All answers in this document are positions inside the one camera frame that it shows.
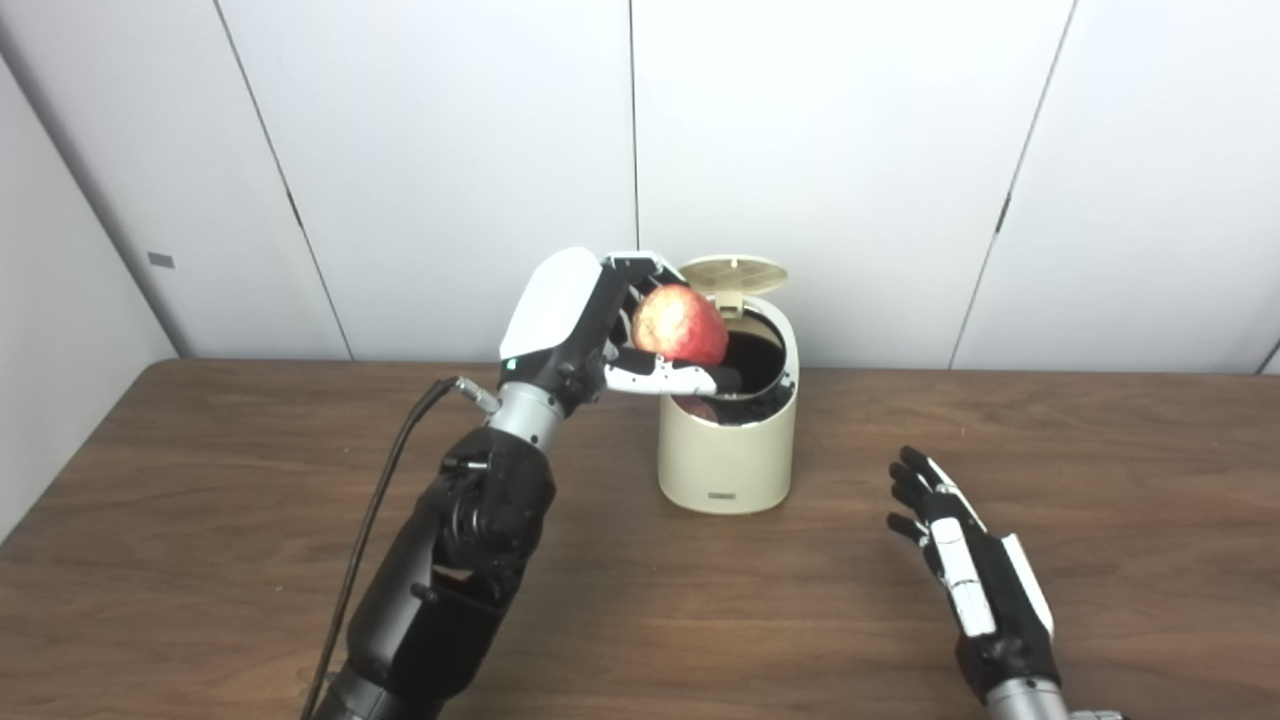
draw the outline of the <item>apple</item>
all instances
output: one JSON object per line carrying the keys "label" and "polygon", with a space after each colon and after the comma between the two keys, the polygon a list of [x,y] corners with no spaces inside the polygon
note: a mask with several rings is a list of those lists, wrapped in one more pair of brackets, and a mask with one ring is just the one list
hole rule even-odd
{"label": "apple", "polygon": [[640,301],[631,316],[631,342],[667,360],[718,365],[728,347],[728,328],[700,292],[671,283]]}

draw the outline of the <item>trash can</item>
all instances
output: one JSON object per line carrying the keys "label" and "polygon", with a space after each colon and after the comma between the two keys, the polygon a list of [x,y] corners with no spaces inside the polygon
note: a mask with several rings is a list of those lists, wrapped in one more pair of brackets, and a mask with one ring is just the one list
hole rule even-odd
{"label": "trash can", "polygon": [[736,515],[768,510],[791,489],[800,357],[786,315],[756,295],[787,273],[763,258],[716,255],[680,269],[728,327],[724,366],[742,387],[714,397],[664,396],[658,416],[658,484],[676,505]]}

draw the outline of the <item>red apple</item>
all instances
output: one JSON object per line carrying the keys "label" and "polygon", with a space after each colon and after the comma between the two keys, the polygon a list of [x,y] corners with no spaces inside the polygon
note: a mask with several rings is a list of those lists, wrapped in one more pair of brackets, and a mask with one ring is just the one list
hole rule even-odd
{"label": "red apple", "polygon": [[712,410],[710,405],[701,397],[695,397],[691,395],[677,395],[672,397],[676,401],[676,406],[689,413],[694,418],[700,420],[707,420],[708,423],[719,424],[719,419],[716,416],[716,410]]}
{"label": "red apple", "polygon": [[640,301],[631,316],[631,342],[668,360],[718,365],[728,347],[728,329],[700,292],[672,283]]}

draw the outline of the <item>black cable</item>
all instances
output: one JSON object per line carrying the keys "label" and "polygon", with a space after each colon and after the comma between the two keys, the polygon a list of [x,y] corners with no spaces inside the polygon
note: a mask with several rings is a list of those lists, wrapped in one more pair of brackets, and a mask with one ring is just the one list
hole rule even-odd
{"label": "black cable", "polygon": [[311,687],[307,689],[307,701],[302,706],[302,720],[311,720],[316,701],[320,700],[320,688],[324,685],[324,676],[329,671],[329,661],[333,659],[333,648],[338,644],[338,635],[342,634],[342,621],[347,615],[347,602],[351,600],[351,589],[356,584],[360,559],[365,553],[365,543],[369,542],[369,533],[374,528],[374,519],[378,516],[383,496],[387,495],[387,488],[390,486],[396,465],[399,464],[404,443],[408,442],[410,433],[413,432],[413,427],[422,419],[422,415],[426,415],[426,411],[433,405],[448,395],[457,382],[457,377],[436,380],[422,395],[421,400],[413,405],[413,409],[408,411],[408,416],[404,418],[404,425],[401,427],[399,434],[396,436],[396,442],[392,443],[390,454],[387,456],[387,465],[383,468],[383,475],[378,478],[378,484],[374,487],[374,496],[369,500],[369,509],[365,510],[365,519],[360,523],[356,542],[351,548],[351,560],[347,561],[347,577],[343,578],[342,589],[338,591],[338,605],[333,609],[333,620],[329,621],[329,634],[325,637],[324,648],[320,651],[320,664],[316,665],[316,673],[311,678]]}

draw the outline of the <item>table surface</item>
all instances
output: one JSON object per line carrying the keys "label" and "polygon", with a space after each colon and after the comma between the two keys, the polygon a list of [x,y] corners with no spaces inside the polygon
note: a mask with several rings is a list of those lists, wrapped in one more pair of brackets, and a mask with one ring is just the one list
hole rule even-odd
{"label": "table surface", "polygon": [[[387,448],[458,372],[495,380],[148,369],[0,546],[0,717],[296,716]],[[477,420],[420,425],[369,568]],[[883,527],[904,443],[1023,538],[1073,706],[1280,717],[1280,378],[805,370],[792,492],[737,518],[663,498],[655,423],[628,396],[566,423],[543,544],[445,719],[983,717]]]}

